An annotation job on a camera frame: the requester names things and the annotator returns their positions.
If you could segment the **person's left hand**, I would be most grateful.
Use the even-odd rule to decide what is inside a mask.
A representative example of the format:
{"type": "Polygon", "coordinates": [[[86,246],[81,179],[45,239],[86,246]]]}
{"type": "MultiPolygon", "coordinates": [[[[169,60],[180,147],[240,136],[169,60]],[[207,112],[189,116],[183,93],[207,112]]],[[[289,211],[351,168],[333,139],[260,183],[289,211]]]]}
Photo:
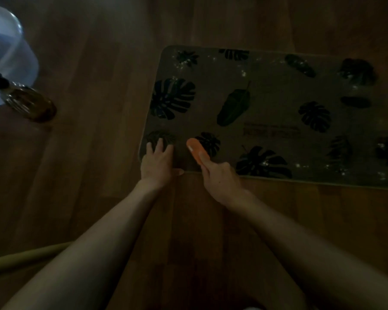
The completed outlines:
{"type": "Polygon", "coordinates": [[[161,191],[173,179],[173,145],[167,145],[164,148],[164,153],[156,157],[155,149],[152,143],[146,144],[146,154],[141,162],[141,179],[138,182],[138,187],[144,191],[161,191]]]}

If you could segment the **person's right hand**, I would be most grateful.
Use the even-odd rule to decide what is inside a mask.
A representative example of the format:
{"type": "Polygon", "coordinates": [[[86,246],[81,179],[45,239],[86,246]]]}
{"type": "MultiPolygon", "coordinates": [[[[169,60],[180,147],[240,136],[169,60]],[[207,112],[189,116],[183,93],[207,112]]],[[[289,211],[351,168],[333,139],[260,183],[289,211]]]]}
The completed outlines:
{"type": "Polygon", "coordinates": [[[228,162],[216,163],[203,152],[199,153],[203,184],[214,200],[229,210],[240,213],[247,201],[247,191],[228,162]]]}

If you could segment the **orange scrub brush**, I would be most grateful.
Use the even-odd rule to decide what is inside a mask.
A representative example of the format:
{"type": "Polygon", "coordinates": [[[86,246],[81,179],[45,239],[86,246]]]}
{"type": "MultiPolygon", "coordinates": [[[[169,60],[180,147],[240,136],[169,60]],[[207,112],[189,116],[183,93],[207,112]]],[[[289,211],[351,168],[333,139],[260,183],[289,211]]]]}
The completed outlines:
{"type": "Polygon", "coordinates": [[[210,156],[208,155],[207,151],[204,149],[200,141],[196,138],[189,138],[186,141],[186,146],[188,150],[190,151],[192,157],[197,162],[197,165],[202,166],[202,160],[200,157],[200,153],[207,159],[210,160],[210,156]]]}

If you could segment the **grey leaf print floor mat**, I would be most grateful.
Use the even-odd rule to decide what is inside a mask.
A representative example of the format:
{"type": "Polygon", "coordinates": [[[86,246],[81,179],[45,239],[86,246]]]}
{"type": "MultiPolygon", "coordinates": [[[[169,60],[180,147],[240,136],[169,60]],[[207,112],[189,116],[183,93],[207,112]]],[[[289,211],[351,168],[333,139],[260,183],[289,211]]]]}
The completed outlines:
{"type": "Polygon", "coordinates": [[[174,164],[200,167],[186,146],[240,176],[388,188],[388,83],[366,59],[167,46],[139,146],[174,145],[174,164]]]}

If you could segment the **person's right forearm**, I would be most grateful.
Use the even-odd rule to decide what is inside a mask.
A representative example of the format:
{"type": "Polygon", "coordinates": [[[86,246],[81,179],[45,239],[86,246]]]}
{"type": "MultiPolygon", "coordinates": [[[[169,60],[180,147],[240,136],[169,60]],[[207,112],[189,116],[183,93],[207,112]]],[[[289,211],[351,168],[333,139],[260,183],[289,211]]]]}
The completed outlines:
{"type": "Polygon", "coordinates": [[[273,210],[247,190],[227,207],[246,219],[303,291],[324,307],[388,310],[388,276],[273,210]]]}

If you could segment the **person's left forearm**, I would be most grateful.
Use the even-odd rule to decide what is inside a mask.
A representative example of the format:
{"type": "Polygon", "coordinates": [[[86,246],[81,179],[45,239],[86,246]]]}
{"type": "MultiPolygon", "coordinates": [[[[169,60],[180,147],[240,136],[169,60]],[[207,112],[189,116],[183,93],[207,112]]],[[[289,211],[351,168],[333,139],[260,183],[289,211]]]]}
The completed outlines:
{"type": "Polygon", "coordinates": [[[166,182],[132,192],[57,255],[1,310],[104,310],[166,182]]]}

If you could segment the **yellow-green pole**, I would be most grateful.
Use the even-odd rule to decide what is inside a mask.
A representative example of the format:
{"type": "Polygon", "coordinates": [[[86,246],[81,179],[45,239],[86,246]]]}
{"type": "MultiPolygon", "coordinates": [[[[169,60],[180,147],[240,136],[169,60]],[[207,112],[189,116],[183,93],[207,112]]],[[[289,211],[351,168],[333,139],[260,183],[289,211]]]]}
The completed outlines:
{"type": "Polygon", "coordinates": [[[52,259],[71,244],[72,241],[1,256],[0,275],[52,259]]]}

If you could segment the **translucent plastic bucket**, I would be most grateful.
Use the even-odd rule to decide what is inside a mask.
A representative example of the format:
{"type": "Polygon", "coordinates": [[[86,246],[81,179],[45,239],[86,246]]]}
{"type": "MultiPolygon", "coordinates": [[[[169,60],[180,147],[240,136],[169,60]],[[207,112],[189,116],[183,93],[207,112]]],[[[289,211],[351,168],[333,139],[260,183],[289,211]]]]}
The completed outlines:
{"type": "Polygon", "coordinates": [[[0,74],[32,87],[38,72],[38,59],[25,39],[19,19],[0,7],[0,74]]]}

